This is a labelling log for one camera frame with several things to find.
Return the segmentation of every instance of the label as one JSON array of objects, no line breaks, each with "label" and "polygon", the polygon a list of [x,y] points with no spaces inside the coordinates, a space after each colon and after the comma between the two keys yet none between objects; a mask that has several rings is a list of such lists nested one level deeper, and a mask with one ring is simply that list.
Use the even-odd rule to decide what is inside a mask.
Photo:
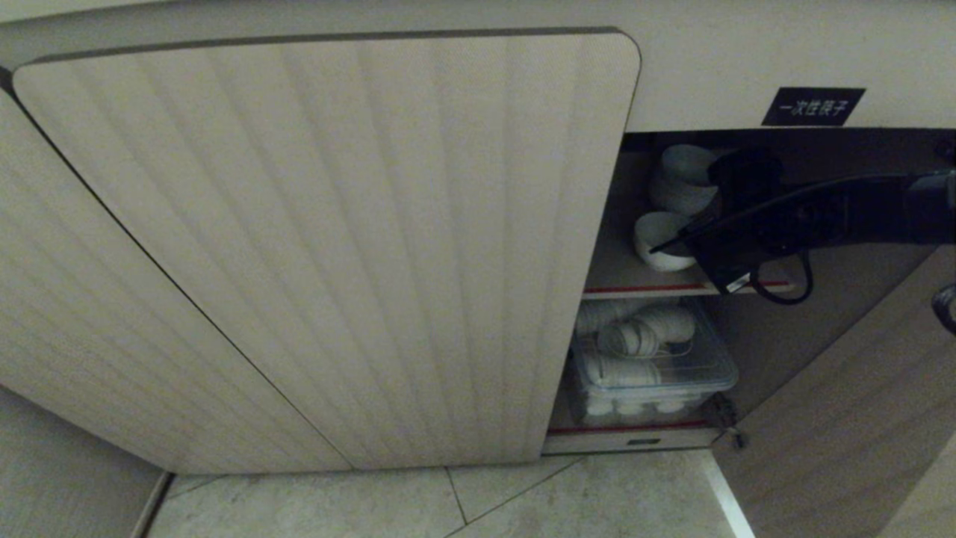
[{"label": "label", "polygon": [[865,89],[780,88],[763,125],[836,125],[846,123]]},{"label": "label", "polygon": [[728,292],[728,293],[733,293],[733,292],[737,291],[738,289],[740,289],[740,288],[744,287],[745,285],[747,285],[748,282],[750,282],[750,273],[747,273],[747,274],[744,275],[743,277],[741,277],[741,278],[739,278],[739,279],[737,279],[737,280],[731,282],[730,284],[728,284],[728,285],[726,285],[726,286],[724,286],[724,287],[727,289],[727,292]]}]

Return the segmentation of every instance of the beige cabinet door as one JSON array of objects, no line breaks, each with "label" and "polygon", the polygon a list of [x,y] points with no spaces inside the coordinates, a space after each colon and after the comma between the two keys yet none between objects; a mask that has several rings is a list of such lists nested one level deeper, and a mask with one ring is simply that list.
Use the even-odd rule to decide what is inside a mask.
[{"label": "beige cabinet door", "polygon": [[639,57],[617,33],[37,63],[17,95],[358,467],[537,458]]},{"label": "beige cabinet door", "polygon": [[748,448],[718,439],[758,538],[952,535],[956,334],[930,303],[956,281],[954,250],[937,249],[741,421]]},{"label": "beige cabinet door", "polygon": [[348,463],[0,94],[0,385],[163,469]]}]

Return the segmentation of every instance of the floor tile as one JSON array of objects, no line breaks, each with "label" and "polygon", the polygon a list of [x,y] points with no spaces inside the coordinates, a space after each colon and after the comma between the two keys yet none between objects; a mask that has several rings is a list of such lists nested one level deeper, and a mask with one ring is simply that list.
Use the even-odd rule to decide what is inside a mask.
[{"label": "floor tile", "polygon": [[702,464],[708,451],[589,456],[455,538],[734,538]]},{"label": "floor tile", "polygon": [[191,491],[197,487],[206,485],[222,476],[223,475],[176,475],[176,478],[173,479],[173,483],[169,485],[169,490],[166,491],[166,498],[172,499],[173,497],[178,497],[186,491]]},{"label": "floor tile", "polygon": [[443,468],[230,476],[163,503],[149,538],[443,538],[462,524]]},{"label": "floor tile", "polygon": [[542,458],[522,465],[452,467],[448,469],[465,518],[474,521],[511,497],[580,460],[580,456]]}]

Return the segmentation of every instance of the cabinet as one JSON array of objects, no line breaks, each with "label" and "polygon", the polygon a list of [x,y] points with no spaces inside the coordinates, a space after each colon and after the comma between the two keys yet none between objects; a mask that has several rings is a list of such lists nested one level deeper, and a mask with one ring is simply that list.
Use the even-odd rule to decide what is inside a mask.
[{"label": "cabinet", "polygon": [[533,460],[639,69],[615,32],[40,62],[14,87],[359,468]]},{"label": "cabinet", "polygon": [[348,469],[0,95],[0,383],[164,469]]}]

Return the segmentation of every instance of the door hinge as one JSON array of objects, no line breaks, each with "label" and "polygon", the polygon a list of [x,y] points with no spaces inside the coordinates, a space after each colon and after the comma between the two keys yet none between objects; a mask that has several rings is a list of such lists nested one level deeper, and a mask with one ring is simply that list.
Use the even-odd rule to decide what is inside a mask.
[{"label": "door hinge", "polygon": [[737,406],[723,392],[717,392],[704,402],[704,417],[708,422],[720,428],[725,435],[732,436],[733,446],[737,450],[747,448],[747,436],[737,429]]}]

